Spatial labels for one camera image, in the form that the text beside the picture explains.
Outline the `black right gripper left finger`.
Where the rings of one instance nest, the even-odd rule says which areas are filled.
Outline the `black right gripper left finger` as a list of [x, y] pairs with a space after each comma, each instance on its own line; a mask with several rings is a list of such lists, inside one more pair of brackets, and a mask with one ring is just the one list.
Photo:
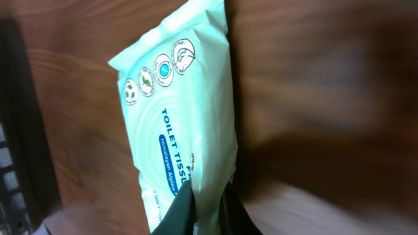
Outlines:
[[191, 181], [187, 180], [152, 235], [193, 235], [194, 224], [195, 198]]

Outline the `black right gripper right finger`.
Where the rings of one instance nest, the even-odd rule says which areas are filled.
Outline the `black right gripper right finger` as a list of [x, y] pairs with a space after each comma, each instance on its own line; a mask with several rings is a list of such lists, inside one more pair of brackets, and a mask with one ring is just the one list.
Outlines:
[[219, 209], [222, 235], [263, 235], [255, 226], [229, 182], [222, 194]]

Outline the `teal wet wipes pack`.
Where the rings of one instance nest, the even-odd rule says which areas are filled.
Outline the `teal wet wipes pack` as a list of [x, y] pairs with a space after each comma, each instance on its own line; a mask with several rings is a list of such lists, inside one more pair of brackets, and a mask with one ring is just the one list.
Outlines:
[[109, 61], [150, 230], [188, 181], [192, 232], [221, 232], [238, 150], [227, 32], [223, 0], [191, 0]]

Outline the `grey plastic mesh basket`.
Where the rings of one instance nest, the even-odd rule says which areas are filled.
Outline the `grey plastic mesh basket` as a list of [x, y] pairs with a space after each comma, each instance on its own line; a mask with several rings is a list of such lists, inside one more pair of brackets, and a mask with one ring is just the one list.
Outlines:
[[25, 44], [1, 19], [1, 233], [32, 234], [61, 199]]

